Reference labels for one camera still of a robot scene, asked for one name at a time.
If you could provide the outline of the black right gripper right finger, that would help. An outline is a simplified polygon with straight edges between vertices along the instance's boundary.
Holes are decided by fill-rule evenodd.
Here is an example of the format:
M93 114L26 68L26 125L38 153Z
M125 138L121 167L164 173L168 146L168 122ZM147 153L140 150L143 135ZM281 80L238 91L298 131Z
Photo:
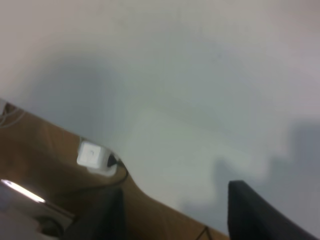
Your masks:
M227 227L231 240L316 239L242 180L228 183Z

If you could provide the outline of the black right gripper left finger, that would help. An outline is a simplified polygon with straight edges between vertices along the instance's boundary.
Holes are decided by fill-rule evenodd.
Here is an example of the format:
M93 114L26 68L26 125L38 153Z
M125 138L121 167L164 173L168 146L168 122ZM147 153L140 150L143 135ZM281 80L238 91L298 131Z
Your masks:
M124 195L120 188L104 190L93 205L62 236L63 240L125 240Z

